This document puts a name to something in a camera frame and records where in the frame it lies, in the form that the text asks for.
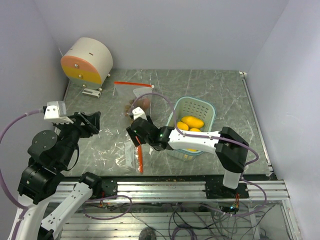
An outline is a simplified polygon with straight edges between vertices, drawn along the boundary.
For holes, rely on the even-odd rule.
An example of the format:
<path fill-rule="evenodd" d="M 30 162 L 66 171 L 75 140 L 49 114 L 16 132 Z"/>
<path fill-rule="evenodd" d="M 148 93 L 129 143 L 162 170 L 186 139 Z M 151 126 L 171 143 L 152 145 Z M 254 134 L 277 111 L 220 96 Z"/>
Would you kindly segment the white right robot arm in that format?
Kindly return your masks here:
<path fill-rule="evenodd" d="M 231 198 L 238 192 L 250 146 L 232 128 L 223 127 L 214 132 L 183 131 L 172 126 L 158 128 L 139 117 L 126 131 L 136 147 L 148 144 L 158 152 L 195 149 L 215 154 L 225 170 L 221 194 Z"/>

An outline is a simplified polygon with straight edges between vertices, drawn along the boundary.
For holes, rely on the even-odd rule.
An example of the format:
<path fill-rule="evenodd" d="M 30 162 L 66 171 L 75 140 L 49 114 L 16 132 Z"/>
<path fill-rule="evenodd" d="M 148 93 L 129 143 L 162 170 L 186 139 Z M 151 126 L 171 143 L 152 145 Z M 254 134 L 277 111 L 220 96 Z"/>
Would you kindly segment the clear zip bag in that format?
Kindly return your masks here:
<path fill-rule="evenodd" d="M 125 105 L 129 103 L 130 100 L 136 100 L 140 96 L 152 93 L 154 91 L 154 85 L 138 82 L 124 82 L 124 81 L 115 81 L 114 82 L 115 90 L 118 97 L 121 100 L 123 105 L 123 110 L 125 111 Z M 150 107 L 148 109 L 143 109 L 145 114 L 148 116 L 151 114 L 151 99 L 152 95 L 145 95 L 140 99 L 148 98 L 150 100 Z"/>
<path fill-rule="evenodd" d="M 103 128 L 97 135 L 79 140 L 79 159 L 68 174 L 91 172 L 98 176 L 139 176 L 147 171 L 140 165 L 138 150 L 124 129 Z"/>

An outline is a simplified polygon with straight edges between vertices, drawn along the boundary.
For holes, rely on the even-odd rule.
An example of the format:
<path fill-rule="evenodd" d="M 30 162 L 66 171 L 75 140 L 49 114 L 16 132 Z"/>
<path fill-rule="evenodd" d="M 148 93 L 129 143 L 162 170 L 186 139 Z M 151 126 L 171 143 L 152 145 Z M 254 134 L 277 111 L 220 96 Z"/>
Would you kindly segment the light blue fruit basket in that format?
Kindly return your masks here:
<path fill-rule="evenodd" d="M 166 125 L 173 127 L 177 120 L 180 130 L 191 132 L 210 132 L 217 115 L 214 105 L 192 96 L 180 97 L 174 110 L 176 116 L 171 114 Z"/>

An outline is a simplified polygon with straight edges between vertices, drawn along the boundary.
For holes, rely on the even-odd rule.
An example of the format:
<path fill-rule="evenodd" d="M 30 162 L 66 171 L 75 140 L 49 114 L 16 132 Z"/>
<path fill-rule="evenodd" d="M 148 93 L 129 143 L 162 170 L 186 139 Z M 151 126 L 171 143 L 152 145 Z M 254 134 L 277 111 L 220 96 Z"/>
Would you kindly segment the bunch of brown longans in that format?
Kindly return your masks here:
<path fill-rule="evenodd" d="M 130 100 L 128 104 L 124 106 L 124 115 L 126 117 L 131 117 L 133 118 L 133 110 L 137 107 L 136 104 L 134 103 L 134 99 Z"/>

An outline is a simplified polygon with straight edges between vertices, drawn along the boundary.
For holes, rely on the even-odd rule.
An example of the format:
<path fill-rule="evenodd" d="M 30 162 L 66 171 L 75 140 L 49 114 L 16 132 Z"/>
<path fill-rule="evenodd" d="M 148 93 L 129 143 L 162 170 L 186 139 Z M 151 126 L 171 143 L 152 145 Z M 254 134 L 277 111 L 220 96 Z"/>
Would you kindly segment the yellow mango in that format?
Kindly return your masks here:
<path fill-rule="evenodd" d="M 191 115 L 182 117 L 181 122 L 187 124 L 189 128 L 201 129 L 205 125 L 205 123 L 201 119 Z"/>

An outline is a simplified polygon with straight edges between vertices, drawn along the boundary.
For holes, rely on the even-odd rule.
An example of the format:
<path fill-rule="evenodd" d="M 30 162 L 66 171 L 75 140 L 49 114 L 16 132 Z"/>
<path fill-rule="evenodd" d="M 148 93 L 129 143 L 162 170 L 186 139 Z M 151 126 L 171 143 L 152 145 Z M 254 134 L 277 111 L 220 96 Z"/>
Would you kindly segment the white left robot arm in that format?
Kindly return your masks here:
<path fill-rule="evenodd" d="M 100 131 L 99 111 L 91 114 L 75 112 L 68 123 L 54 120 L 60 132 L 43 130 L 37 133 L 27 150 L 30 158 L 18 185 L 18 199 L 12 199 L 17 212 L 8 239 L 55 240 L 67 220 L 87 200 L 102 193 L 102 179 L 91 172 L 82 174 L 71 193 L 47 217 L 44 213 L 58 185 L 64 180 L 63 171 L 74 152 L 79 152 L 79 139 L 90 138 Z"/>

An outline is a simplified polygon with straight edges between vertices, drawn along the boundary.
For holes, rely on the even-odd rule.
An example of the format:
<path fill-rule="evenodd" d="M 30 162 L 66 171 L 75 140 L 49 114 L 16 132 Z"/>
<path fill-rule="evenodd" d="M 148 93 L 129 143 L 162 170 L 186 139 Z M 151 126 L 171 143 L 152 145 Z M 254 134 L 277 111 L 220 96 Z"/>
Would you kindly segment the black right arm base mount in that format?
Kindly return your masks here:
<path fill-rule="evenodd" d="M 249 192 L 245 183 L 239 183 L 236 189 L 225 187 L 221 181 L 207 181 L 205 190 L 207 199 L 248 199 Z"/>

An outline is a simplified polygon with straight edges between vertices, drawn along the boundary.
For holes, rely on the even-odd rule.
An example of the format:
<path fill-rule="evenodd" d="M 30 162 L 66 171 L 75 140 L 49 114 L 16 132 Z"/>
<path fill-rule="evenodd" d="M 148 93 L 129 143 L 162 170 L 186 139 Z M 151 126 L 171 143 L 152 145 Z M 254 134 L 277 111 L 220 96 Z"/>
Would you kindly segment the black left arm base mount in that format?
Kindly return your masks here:
<path fill-rule="evenodd" d="M 117 194 L 117 183 L 107 177 L 100 177 L 91 172 L 83 173 L 78 179 L 80 183 L 85 183 L 92 189 L 92 196 L 90 199 L 101 199 L 106 197 L 115 196 Z"/>

